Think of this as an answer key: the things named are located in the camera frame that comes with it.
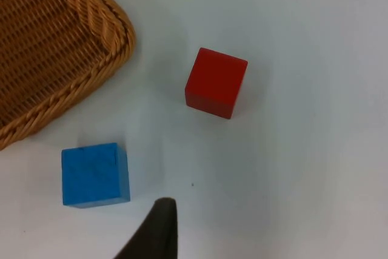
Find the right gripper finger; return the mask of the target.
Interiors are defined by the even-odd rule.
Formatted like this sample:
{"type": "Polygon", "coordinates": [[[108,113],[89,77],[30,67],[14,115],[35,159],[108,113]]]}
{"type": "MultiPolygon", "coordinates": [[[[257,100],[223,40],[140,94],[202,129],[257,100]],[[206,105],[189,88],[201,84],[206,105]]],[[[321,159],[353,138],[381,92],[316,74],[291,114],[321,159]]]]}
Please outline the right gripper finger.
{"type": "Polygon", "coordinates": [[[178,216],[176,200],[159,198],[116,258],[177,258],[178,216]]]}

